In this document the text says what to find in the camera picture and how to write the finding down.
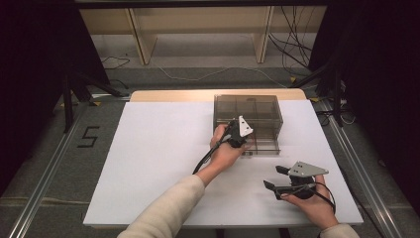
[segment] black tape mark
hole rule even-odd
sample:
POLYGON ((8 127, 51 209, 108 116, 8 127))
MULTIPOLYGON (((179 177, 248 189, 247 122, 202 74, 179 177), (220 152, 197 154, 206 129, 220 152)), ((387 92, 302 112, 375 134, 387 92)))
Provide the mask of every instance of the black tape mark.
POLYGON ((92 148, 93 146, 95 146, 95 142, 98 139, 97 136, 86 136, 87 132, 90 129, 99 129, 98 126, 90 126, 90 127, 86 127, 86 130, 84 131, 83 137, 81 139, 92 139, 92 143, 90 145, 79 145, 77 146, 77 148, 92 148))

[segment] metal rail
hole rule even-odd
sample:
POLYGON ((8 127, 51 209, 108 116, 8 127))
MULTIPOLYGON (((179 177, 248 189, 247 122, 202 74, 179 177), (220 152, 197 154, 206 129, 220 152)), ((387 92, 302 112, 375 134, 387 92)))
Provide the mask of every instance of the metal rail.
MULTIPOLYGON (((331 106, 324 101, 321 102, 323 110, 332 110, 331 106)), ((383 233, 386 237, 402 237, 399 228, 397 227, 395 220, 393 219, 391 213, 386 207, 383 199, 380 194, 377 192, 373 182, 371 181, 367 170, 361 162, 358 154, 352 146, 349 138, 346 135, 346 132, 343 128, 339 127, 336 120, 329 119, 332 125, 334 134, 337 137, 341 147, 343 148, 344 153, 346 154, 349 163, 355 172, 356 178, 361 184, 362 190, 364 191, 367 200, 373 210, 376 218, 382 227, 383 233)))
POLYGON ((46 194, 53 180, 55 172, 59 164, 61 163, 65 152, 67 151, 68 144, 71 141, 74 132, 76 131, 78 122, 80 121, 80 118, 82 117, 83 113, 86 111, 88 104, 88 102, 83 102, 79 103, 79 105, 77 106, 77 110, 74 114, 75 120, 73 125, 69 128, 68 132, 62 136, 57 148, 55 149, 54 154, 52 155, 52 159, 50 160, 46 170, 44 171, 43 176, 37 184, 37 187, 35 188, 27 204, 25 205, 25 208, 22 210, 14 226, 12 227, 11 232, 8 236, 9 238, 25 237, 38 211, 38 208, 40 207, 43 197, 46 194))

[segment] person's right hand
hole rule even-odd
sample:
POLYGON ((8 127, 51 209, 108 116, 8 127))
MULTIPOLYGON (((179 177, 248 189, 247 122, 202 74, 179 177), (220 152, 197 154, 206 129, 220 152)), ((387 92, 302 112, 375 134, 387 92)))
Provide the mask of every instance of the person's right hand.
MULTIPOLYGON (((325 184, 323 176, 316 176, 315 181, 325 184)), ((330 198, 330 192, 325 186, 316 184, 316 190, 325 197, 330 198)), ((322 230, 339 224, 331 205, 317 195, 313 195, 308 199, 300 199, 292 194, 283 194, 281 199, 302 209, 308 219, 322 230)))
MULTIPOLYGON (((212 139, 210 140, 210 148, 214 147, 216 143, 222 138, 228 125, 221 124, 214 130, 212 139)), ((245 146, 241 148, 232 148, 229 143, 222 143, 211 156, 209 166, 218 168, 221 172, 232 166, 237 158, 244 152, 245 146)))

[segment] transparent box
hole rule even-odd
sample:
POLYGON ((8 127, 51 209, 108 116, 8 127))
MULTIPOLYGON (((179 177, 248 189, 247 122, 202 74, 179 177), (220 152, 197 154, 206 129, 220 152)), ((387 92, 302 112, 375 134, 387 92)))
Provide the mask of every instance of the transparent box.
POLYGON ((213 127, 243 116, 254 129, 246 155, 278 155, 278 134, 283 119, 275 95, 215 95, 213 127))

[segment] white sleeve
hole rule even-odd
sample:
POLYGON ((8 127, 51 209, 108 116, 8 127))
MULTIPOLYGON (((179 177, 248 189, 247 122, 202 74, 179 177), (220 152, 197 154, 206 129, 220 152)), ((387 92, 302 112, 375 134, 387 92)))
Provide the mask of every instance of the white sleeve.
POLYGON ((359 235, 350 225, 338 224, 321 231, 321 238, 359 238, 359 235))
POLYGON ((152 202, 118 238, 175 237, 204 195, 198 176, 181 179, 152 202))

